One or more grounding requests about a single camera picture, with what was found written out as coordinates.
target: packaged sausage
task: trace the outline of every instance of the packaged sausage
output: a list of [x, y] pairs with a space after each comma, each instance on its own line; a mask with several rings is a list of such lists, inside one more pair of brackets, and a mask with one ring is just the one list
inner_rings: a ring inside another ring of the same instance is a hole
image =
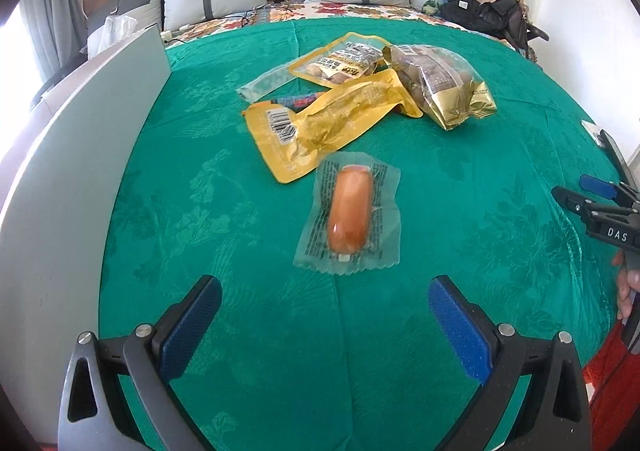
[[390, 43], [382, 37], [349, 32], [345, 36], [316, 49], [289, 65], [296, 77], [335, 88], [344, 82], [371, 75], [385, 65], [382, 49]]
[[397, 264], [399, 181], [399, 169], [366, 153], [338, 151], [325, 157], [293, 264], [329, 274]]
[[422, 116], [398, 75], [384, 70], [345, 82], [298, 113], [267, 101], [242, 114], [273, 176], [286, 184], [313, 171], [323, 156], [358, 138], [396, 106], [408, 116]]
[[455, 52], [428, 45], [395, 45], [385, 48], [384, 55], [418, 107], [442, 129], [497, 111], [486, 82]]

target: green bedspread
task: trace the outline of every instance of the green bedspread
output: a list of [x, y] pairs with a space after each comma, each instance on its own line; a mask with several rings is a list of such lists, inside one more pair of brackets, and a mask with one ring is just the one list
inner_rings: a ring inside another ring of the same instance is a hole
[[[235, 90], [348, 31], [460, 53], [498, 113], [449, 132], [390, 114], [346, 147], [401, 169], [402, 238], [399, 265], [336, 277], [293, 267], [315, 173], [274, 180]], [[550, 190], [616, 174], [582, 129], [586, 114], [539, 67], [481, 36], [372, 18], [255, 26], [167, 53], [173, 73], [114, 206], [100, 336], [154, 322], [202, 274], [217, 276], [220, 312], [172, 386], [218, 451], [433, 449], [477, 386], [429, 312], [438, 274], [524, 335], [568, 330], [583, 363], [599, 348], [614, 317], [613, 251]]]

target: white board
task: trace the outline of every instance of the white board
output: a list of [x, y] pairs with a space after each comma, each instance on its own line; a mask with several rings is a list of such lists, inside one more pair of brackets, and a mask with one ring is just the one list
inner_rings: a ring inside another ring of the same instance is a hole
[[0, 383], [37, 441], [57, 441], [70, 354], [97, 333], [111, 211], [170, 72], [156, 27], [124, 41], [31, 147], [0, 212]]

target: snack wrapper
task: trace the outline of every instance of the snack wrapper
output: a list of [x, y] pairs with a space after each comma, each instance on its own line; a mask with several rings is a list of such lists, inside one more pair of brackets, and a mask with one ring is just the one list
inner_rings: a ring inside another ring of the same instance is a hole
[[242, 112], [260, 154], [278, 182], [313, 171], [320, 158], [339, 150], [399, 106], [417, 118], [422, 111], [393, 70], [345, 82], [299, 113], [257, 102]]
[[324, 94], [324, 92], [315, 92], [313, 94], [306, 95], [293, 95], [290, 97], [275, 97], [271, 99], [271, 102], [280, 104], [285, 108], [289, 108], [289, 110], [297, 112], [311, 106], [322, 94]]
[[385, 60], [418, 107], [445, 130], [497, 111], [486, 83], [460, 55], [428, 45], [384, 49]]
[[[334, 253], [329, 244], [327, 221], [340, 170], [349, 165], [366, 166], [373, 179], [369, 230], [364, 246], [354, 254]], [[293, 264], [329, 274], [353, 274], [366, 269], [385, 269], [400, 261], [400, 210], [396, 190], [400, 170], [366, 153], [332, 153], [318, 167], [314, 202], [302, 230]]]
[[384, 64], [382, 49], [390, 43], [382, 37], [349, 32], [345, 36], [302, 56], [289, 65], [289, 72], [327, 88], [372, 74]]

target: floral bedsheet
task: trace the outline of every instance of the floral bedsheet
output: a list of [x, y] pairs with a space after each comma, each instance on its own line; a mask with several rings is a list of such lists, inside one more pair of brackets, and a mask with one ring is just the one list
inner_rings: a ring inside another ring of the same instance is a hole
[[179, 31], [172, 36], [169, 47], [177, 44], [187, 43], [194, 39], [220, 34], [228, 30], [235, 30], [245, 26], [275, 23], [278, 21], [288, 21], [292, 19], [316, 19], [327, 17], [367, 17], [373, 19], [395, 19], [395, 20], [418, 20], [429, 25], [448, 26], [457, 28], [472, 34], [478, 34], [495, 41], [500, 41], [505, 46], [513, 49], [505, 40], [498, 40], [487, 34], [467, 30], [460, 25], [445, 21], [443, 19], [429, 16], [413, 10], [398, 6], [385, 5], [356, 5], [345, 3], [291, 3], [284, 2], [267, 5], [263, 8], [245, 12], [231, 17], [223, 17], [194, 25], [187, 30]]

